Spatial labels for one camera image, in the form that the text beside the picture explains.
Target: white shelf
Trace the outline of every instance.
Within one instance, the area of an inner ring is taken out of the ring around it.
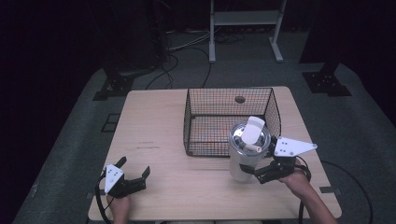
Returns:
[[[276,24],[278,10],[215,12],[214,25]]]

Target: dark background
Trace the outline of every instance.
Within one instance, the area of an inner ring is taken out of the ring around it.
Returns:
[[[1,1],[0,223],[13,220],[91,75],[108,58],[135,68],[163,60],[162,30],[204,29],[209,1]],[[216,1],[225,8],[228,1]],[[231,1],[234,9],[278,1]],[[289,1],[282,29],[311,28],[301,63],[344,63],[396,123],[396,21],[379,1]]]

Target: human arm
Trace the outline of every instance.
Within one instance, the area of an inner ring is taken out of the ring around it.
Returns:
[[[314,224],[337,223],[301,169],[296,168],[293,174],[280,178],[279,181],[285,183],[291,192],[303,202]]]
[[[106,196],[107,203],[110,206],[111,213],[113,214],[113,224],[126,224],[129,219],[129,211],[131,208],[131,195],[123,198],[113,198]]]

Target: wooden table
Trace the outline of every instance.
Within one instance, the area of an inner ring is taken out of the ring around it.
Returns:
[[[282,119],[282,136],[311,142],[303,119],[287,87],[274,87]],[[131,91],[114,134],[106,164],[126,156],[121,167],[126,179],[151,174],[147,189],[132,195],[131,220],[265,220],[297,218],[299,199],[278,181],[261,185],[254,176],[244,184],[232,179],[228,158],[186,155],[183,119],[187,90]],[[329,187],[315,150],[302,157],[312,173],[311,184],[335,217],[341,208]],[[262,165],[271,159],[262,161]],[[107,216],[112,218],[109,209]],[[92,200],[91,220],[101,220]]]

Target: robotic hand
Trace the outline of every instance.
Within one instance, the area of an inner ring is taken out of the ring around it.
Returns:
[[[110,221],[106,216],[99,190],[99,184],[103,178],[106,178],[105,193],[113,196],[114,198],[122,198],[128,194],[133,194],[146,188],[146,179],[150,173],[149,166],[146,168],[145,172],[143,172],[142,177],[133,180],[126,180],[124,179],[124,173],[121,170],[121,166],[125,162],[126,158],[122,157],[115,165],[109,164],[99,177],[99,180],[95,186],[95,197],[98,203],[99,211],[103,220],[107,224],[110,224]]]
[[[241,170],[245,173],[255,175],[261,184],[291,175],[295,167],[302,169],[308,180],[310,180],[311,173],[308,167],[295,164],[296,156],[316,148],[316,144],[305,143],[285,137],[276,139],[276,137],[272,136],[271,144],[265,156],[266,158],[272,157],[274,159],[271,161],[270,165],[258,170],[248,165],[239,165]]]

